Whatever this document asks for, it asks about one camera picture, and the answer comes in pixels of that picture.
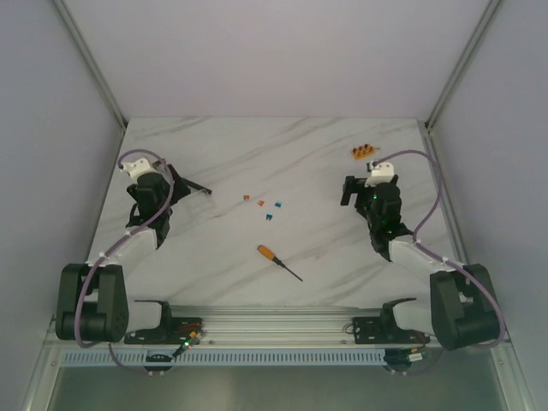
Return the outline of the black fuse box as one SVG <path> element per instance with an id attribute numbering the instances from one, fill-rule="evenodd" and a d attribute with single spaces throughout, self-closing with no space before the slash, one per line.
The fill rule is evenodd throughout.
<path id="1" fill-rule="evenodd" d="M 342 198 L 340 201 L 341 206 L 347 206 L 350 202 L 350 198 L 354 194 L 360 194 L 365 187 L 365 179 L 355 176 L 346 176 L 344 184 L 342 186 Z"/>

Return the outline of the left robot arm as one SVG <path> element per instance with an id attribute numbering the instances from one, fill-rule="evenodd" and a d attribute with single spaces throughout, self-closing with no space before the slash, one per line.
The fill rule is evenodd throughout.
<path id="1" fill-rule="evenodd" d="M 97 260 L 65 265 L 57 297 L 57 338 L 92 343 L 117 343 L 126 334 L 144 330 L 156 344 L 169 342 L 176 328 L 163 315 L 164 303 L 132 300 L 126 277 L 165 242 L 172 207 L 191 189 L 172 164 L 155 163 L 132 176 L 127 193 L 134 201 L 122 238 Z"/>

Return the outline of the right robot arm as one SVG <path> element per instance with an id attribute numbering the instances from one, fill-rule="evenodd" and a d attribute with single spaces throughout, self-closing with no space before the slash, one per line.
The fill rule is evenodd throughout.
<path id="1" fill-rule="evenodd" d="M 409 331 L 435 337 L 449 351 L 475 346 L 493 348 L 506 326 L 489 271 L 481 264 L 464 265 L 422 245 L 401 216 L 397 178 L 357 182 L 355 210 L 365 218 L 373 250 L 426 285 L 423 297 L 402 297 L 383 304 L 380 334 L 397 342 Z"/>

